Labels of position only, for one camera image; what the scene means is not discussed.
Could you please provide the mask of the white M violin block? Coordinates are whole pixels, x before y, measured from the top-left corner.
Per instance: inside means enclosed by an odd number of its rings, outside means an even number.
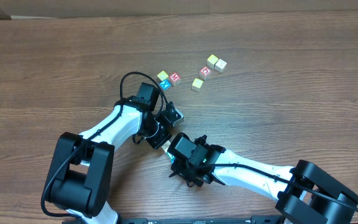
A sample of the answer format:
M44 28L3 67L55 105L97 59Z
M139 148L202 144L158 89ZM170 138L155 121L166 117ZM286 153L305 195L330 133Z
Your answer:
M165 153L167 153L169 147L170 147L170 141L165 142L165 143L161 146L161 148L163 149L163 151L164 151Z

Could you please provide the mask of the cyan E letter block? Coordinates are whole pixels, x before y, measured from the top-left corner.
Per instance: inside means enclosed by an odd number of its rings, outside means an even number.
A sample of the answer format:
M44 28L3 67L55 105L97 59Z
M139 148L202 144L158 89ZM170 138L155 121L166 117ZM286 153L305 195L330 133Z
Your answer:
M175 157L173 155L171 155L169 152L167 152L166 155L168 156L170 162L173 164L175 161Z

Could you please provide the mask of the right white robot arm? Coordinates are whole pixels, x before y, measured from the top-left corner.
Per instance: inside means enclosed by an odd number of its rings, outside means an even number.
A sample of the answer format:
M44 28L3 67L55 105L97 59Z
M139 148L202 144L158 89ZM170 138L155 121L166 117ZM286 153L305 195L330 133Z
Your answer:
M171 143L173 175L190 186L217 182L249 189L275 201L290 223L350 223L358 195L315 164L273 166L241 157L218 145Z

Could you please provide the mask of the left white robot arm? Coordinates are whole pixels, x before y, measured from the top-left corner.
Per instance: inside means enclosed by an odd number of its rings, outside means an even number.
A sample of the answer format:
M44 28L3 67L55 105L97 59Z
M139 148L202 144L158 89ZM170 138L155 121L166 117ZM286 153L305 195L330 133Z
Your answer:
M62 210L60 217L75 223L119 223L119 214L108 204L114 153L130 137L139 135L158 149L171 138L171 118L182 119L172 103L153 115L155 100L136 96L123 98L112 113L80 134L63 133L57 141L42 192L44 214L47 202Z

